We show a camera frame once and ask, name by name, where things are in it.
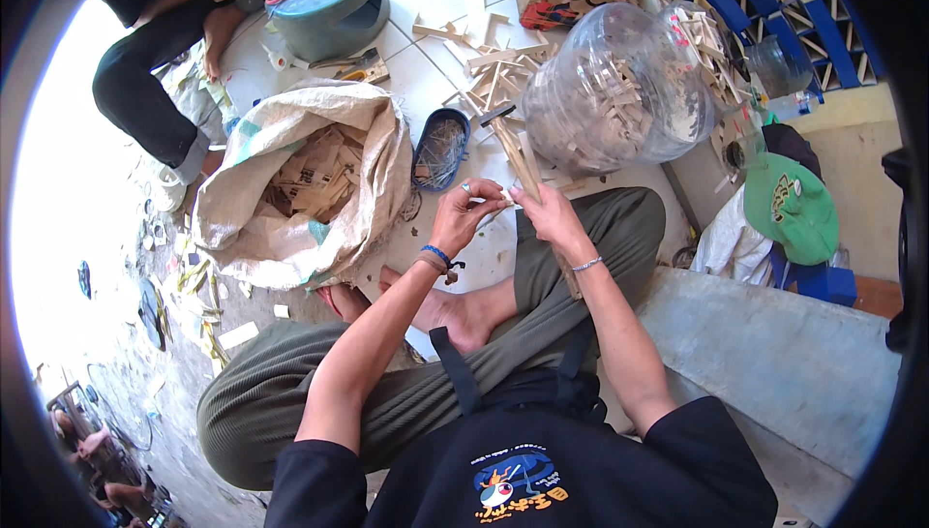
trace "hammer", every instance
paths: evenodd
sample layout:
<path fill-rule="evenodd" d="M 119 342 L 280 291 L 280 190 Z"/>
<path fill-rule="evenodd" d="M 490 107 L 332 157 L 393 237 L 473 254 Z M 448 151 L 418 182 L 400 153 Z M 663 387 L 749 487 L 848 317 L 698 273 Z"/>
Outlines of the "hammer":
<path fill-rule="evenodd" d="M 538 183 L 541 183 L 539 170 L 532 169 L 526 164 L 526 159 L 523 157 L 522 153 L 519 152 L 519 140 L 514 138 L 513 133 L 506 128 L 504 123 L 504 117 L 515 111 L 516 108 L 517 105 L 515 103 L 510 103 L 490 111 L 490 113 L 479 114 L 478 123 L 482 127 L 490 125 L 494 129 L 494 134 L 500 141 L 500 144 L 503 145 L 506 158 L 509 159 L 510 165 L 516 170 L 517 178 L 519 178 L 519 182 L 522 183 L 523 189 L 529 197 L 534 199 L 537 203 L 541 203 L 538 187 Z M 574 275 L 574 270 L 571 269 L 571 265 L 568 264 L 568 261 L 563 255 L 554 252 L 554 259 L 561 268 L 561 274 L 564 276 L 565 282 L 568 283 L 568 292 L 570 292 L 571 297 L 575 299 L 575 301 L 579 301 L 584 295 L 581 294 L 581 288 L 578 286 L 578 279 Z"/>

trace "olive green pants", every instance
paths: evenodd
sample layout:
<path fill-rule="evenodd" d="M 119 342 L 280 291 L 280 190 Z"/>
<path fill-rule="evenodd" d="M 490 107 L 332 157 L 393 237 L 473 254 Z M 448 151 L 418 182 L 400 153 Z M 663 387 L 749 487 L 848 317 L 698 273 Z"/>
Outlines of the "olive green pants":
<path fill-rule="evenodd" d="M 664 235 L 660 197 L 646 188 L 622 188 L 572 204 L 634 304 Z M 557 367 L 566 335 L 589 315 L 586 304 L 568 294 L 551 247 L 536 239 L 521 210 L 514 286 L 518 322 L 464 356 L 481 393 L 515 371 Z M 274 461 L 294 441 L 313 373 L 346 328 L 346 323 L 276 323 L 253 338 L 206 388 L 197 406 L 198 435 L 206 460 L 224 480 L 246 490 L 272 488 Z M 596 358 L 593 348 L 583 369 L 595 370 Z M 440 362 L 384 374 L 361 415 L 365 471 L 389 467 L 412 441 L 460 414 Z"/>

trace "white plastic bag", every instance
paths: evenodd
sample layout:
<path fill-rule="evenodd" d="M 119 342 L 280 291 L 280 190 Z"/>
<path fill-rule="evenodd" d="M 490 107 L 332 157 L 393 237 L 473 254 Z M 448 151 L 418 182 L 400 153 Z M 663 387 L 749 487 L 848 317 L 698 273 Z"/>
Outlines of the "white plastic bag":
<path fill-rule="evenodd" d="M 322 127 L 367 132 L 360 186 L 329 224 L 286 218 L 260 201 L 271 177 Z M 389 93 L 320 78 L 254 106 L 229 135 L 219 170 L 197 192 L 194 242 L 223 274 L 258 287 L 321 287 L 352 281 L 354 269 L 397 219 L 410 193 L 409 127 Z"/>
<path fill-rule="evenodd" d="M 771 260 L 767 254 L 773 242 L 745 219 L 744 196 L 745 185 L 742 185 L 703 231 L 690 269 L 767 286 L 771 278 Z"/>

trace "green cap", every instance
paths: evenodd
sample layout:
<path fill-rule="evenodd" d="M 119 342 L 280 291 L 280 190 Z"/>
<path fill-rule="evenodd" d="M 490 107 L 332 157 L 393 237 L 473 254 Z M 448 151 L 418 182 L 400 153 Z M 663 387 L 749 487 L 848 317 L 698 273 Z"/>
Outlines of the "green cap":
<path fill-rule="evenodd" d="M 745 179 L 745 219 L 784 246 L 787 259 L 814 266 L 839 245 L 839 217 L 822 181 L 793 159 L 762 152 Z"/>

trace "burlap sack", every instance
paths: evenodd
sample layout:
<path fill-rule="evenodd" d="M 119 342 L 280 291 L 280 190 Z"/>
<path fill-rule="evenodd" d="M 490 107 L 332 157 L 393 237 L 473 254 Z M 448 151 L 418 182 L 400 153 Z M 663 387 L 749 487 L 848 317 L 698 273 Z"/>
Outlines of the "burlap sack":
<path fill-rule="evenodd" d="M 329 224 L 287 219 L 259 201 L 274 173 L 313 131 L 367 131 L 360 186 Z M 400 108 L 378 87 L 309 78 L 253 107 L 229 135 L 219 170 L 197 192 L 193 240 L 218 270 L 258 287 L 351 281 L 410 193 L 412 143 Z"/>

